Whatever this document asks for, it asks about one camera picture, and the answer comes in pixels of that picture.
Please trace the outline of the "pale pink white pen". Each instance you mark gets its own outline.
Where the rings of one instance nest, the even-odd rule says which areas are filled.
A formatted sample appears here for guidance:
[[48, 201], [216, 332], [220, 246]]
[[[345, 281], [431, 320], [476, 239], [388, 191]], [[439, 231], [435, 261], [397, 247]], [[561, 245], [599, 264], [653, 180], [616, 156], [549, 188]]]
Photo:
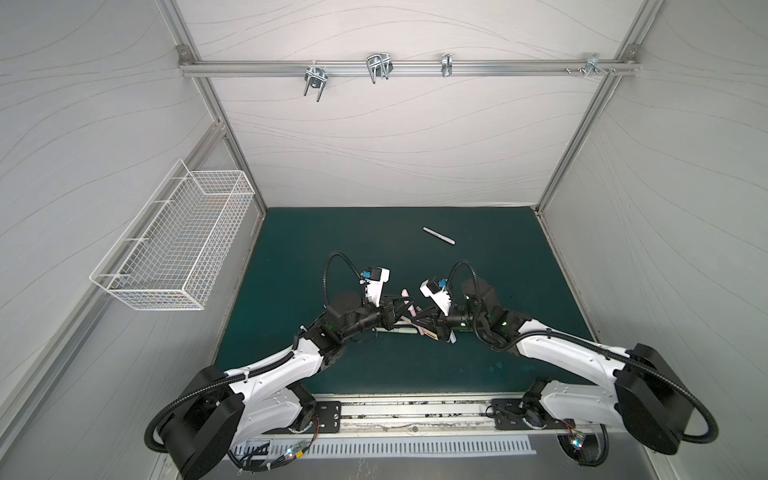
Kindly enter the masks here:
[[425, 233], [427, 233], [428, 235], [431, 235], [431, 236], [433, 236], [433, 237], [435, 237], [435, 238], [437, 238], [437, 239], [439, 239], [439, 240], [441, 240], [441, 241], [443, 241], [443, 242], [445, 242], [445, 243], [447, 243], [449, 245], [452, 245], [452, 246], [456, 245], [456, 241], [454, 239], [452, 239], [452, 238], [450, 238], [450, 237], [448, 237], [448, 236], [446, 236], [446, 235], [444, 235], [442, 233], [439, 233], [439, 232], [437, 232], [437, 231], [435, 231], [435, 230], [433, 230], [433, 229], [431, 229], [429, 227], [424, 226], [424, 227], [422, 227], [422, 230]]

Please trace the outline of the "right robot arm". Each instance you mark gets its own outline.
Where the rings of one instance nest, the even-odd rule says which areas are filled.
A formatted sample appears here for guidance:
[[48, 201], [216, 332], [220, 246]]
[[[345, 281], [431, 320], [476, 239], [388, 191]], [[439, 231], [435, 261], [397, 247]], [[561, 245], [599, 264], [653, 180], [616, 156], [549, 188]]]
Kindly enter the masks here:
[[712, 412], [654, 348], [611, 347], [554, 329], [501, 306], [483, 280], [467, 280], [464, 300], [451, 296], [447, 280], [420, 286], [435, 307], [415, 316], [420, 328], [450, 341], [471, 331], [487, 348], [554, 365], [584, 379], [582, 385], [538, 380], [520, 411], [530, 427], [550, 420], [621, 428], [643, 446], [674, 455], [683, 443], [710, 444], [720, 433]]

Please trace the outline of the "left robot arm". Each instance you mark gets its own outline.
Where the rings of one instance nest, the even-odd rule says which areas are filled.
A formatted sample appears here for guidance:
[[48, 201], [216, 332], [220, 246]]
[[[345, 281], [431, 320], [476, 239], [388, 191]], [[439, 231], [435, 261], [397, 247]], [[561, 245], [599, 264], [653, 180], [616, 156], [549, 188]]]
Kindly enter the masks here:
[[169, 455], [184, 479], [202, 478], [223, 459], [249, 473], [292, 463], [307, 452], [312, 439], [276, 458], [270, 458], [265, 444], [243, 454], [235, 448], [273, 430], [321, 433], [318, 402], [302, 380], [332, 366], [355, 336], [392, 328], [410, 305], [408, 297], [384, 296], [377, 302], [353, 292], [336, 297], [285, 349], [240, 368], [222, 371], [211, 365], [200, 370], [150, 420], [145, 446]]

